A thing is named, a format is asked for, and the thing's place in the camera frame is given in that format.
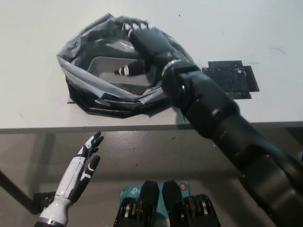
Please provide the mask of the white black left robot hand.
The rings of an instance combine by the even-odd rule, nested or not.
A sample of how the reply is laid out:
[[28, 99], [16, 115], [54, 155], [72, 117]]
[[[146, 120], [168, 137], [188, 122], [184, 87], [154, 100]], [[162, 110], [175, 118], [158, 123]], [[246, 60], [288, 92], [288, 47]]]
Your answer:
[[100, 162], [100, 156], [93, 154], [98, 151], [103, 139], [98, 131], [83, 144], [68, 165], [55, 193], [56, 197], [68, 199], [72, 204], [78, 201]]

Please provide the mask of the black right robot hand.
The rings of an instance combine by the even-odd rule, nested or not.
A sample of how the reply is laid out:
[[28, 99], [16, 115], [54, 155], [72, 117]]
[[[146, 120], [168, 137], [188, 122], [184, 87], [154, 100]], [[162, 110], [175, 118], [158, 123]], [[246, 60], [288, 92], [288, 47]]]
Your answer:
[[124, 32], [140, 59], [114, 71], [119, 76], [137, 76], [147, 73], [151, 66], [162, 70], [171, 61], [177, 59], [174, 47], [164, 33], [147, 22], [123, 23]]

